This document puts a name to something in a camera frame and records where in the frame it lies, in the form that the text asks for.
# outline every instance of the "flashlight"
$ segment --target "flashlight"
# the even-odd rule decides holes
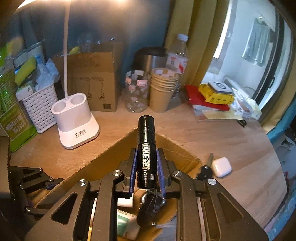
[[[157,188],[154,119],[149,115],[139,118],[137,167],[138,188]]]

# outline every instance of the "stack of paper cups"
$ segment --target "stack of paper cups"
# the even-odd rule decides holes
[[[153,111],[163,113],[167,110],[178,80],[178,74],[169,69],[155,68],[151,71],[150,107]]]

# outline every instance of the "key blade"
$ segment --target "key blade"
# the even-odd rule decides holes
[[[214,159],[214,154],[211,153],[209,156],[209,159],[207,160],[207,166],[209,166],[209,167],[212,166],[213,159]]]

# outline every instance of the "wooden desk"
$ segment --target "wooden desk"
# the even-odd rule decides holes
[[[277,155],[259,123],[250,119],[243,128],[235,120],[198,121],[186,104],[163,114],[150,109],[135,114],[120,102],[115,113],[94,112],[101,128],[95,140],[66,150],[53,126],[13,153],[11,165],[42,167],[53,178],[67,178],[136,129],[141,115],[152,115],[156,132],[199,158],[200,166],[211,152],[214,158],[227,157],[233,172],[219,182],[262,227],[268,223],[287,188]]]

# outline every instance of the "yellow package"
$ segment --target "yellow package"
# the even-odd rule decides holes
[[[215,93],[207,84],[201,84],[198,90],[205,97],[205,102],[208,103],[231,104],[234,101],[233,95]]]

